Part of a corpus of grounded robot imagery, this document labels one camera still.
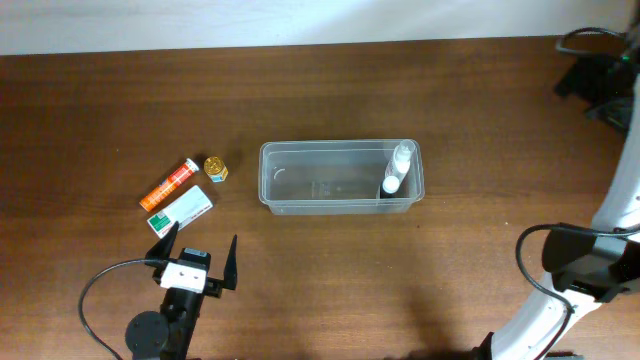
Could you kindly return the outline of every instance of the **wood grain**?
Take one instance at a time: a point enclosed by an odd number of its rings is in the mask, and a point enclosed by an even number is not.
[[[533,224],[586,225],[623,138],[552,93],[572,63],[552,38],[0,57],[3,358],[107,358],[75,310],[84,283],[157,240],[137,202],[185,157],[230,170],[199,184],[214,210],[178,237],[220,275],[238,234],[239,285],[202,310],[202,359],[381,359],[465,350],[532,289],[515,264]],[[277,217],[258,200],[260,146],[416,139],[426,196],[404,215]],[[541,271],[541,238],[525,259]],[[95,330],[157,309],[150,270],[99,282]],[[556,347],[640,356],[639,297],[589,315]]]

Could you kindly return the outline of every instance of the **clear plastic container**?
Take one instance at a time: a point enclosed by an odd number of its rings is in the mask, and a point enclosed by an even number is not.
[[[424,197],[420,147],[393,199],[377,199],[398,140],[272,142],[260,149],[260,201],[276,215],[405,212]]]

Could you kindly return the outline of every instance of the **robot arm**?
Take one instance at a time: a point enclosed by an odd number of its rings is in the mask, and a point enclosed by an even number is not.
[[[615,178],[593,218],[592,228],[599,231],[615,232],[640,225],[640,80],[636,80],[635,93],[631,128]],[[637,291],[640,269],[633,266],[629,254],[640,254],[636,253],[640,236],[630,235],[628,240],[631,242],[599,236],[571,238],[553,231],[549,235],[543,254],[547,272],[541,284],[569,300],[574,309],[568,325],[555,341],[602,303],[619,293]],[[516,316],[490,337],[490,343],[486,342],[487,346],[490,344],[487,358],[543,358],[544,349],[567,316],[566,310],[558,299],[534,291]]]
[[[167,289],[160,312],[142,312],[127,326],[125,341],[133,360],[185,360],[204,298],[220,298],[223,289],[236,289],[237,236],[231,242],[224,278],[218,280],[207,276],[211,255],[204,251],[183,248],[177,259],[169,258],[178,229],[179,224],[176,222],[169,233],[147,252],[144,259],[112,265],[94,276],[82,290],[78,301],[80,322],[87,333],[117,360],[122,360],[122,356],[93,332],[83,310],[84,298],[89,288],[106,273],[123,266],[145,264],[155,268],[153,280]],[[135,295],[135,290],[132,290],[131,296]]]

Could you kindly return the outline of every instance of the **orange tube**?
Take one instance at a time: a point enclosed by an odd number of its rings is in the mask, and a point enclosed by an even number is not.
[[[162,184],[158,185],[149,195],[145,196],[144,199],[140,200],[140,205],[147,210],[153,210],[156,205],[158,205],[164,198],[169,196],[178,186],[184,183],[191,175],[193,175],[196,171],[200,170],[198,165],[191,159],[187,159],[187,161],[182,164],[178,168],[178,170],[174,171],[173,174],[169,175],[169,177],[162,182]]]

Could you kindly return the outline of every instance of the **white spray bottle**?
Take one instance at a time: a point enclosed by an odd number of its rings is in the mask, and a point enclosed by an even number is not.
[[[382,184],[384,184],[385,180],[389,177],[396,177],[398,179],[398,185],[393,186],[393,193],[398,191],[404,177],[407,176],[407,173],[411,168],[411,156],[413,156],[415,151],[416,145],[411,140],[402,140],[402,142],[396,146],[395,150],[393,150],[393,155],[387,165],[387,169],[384,172],[384,179],[382,180]]]

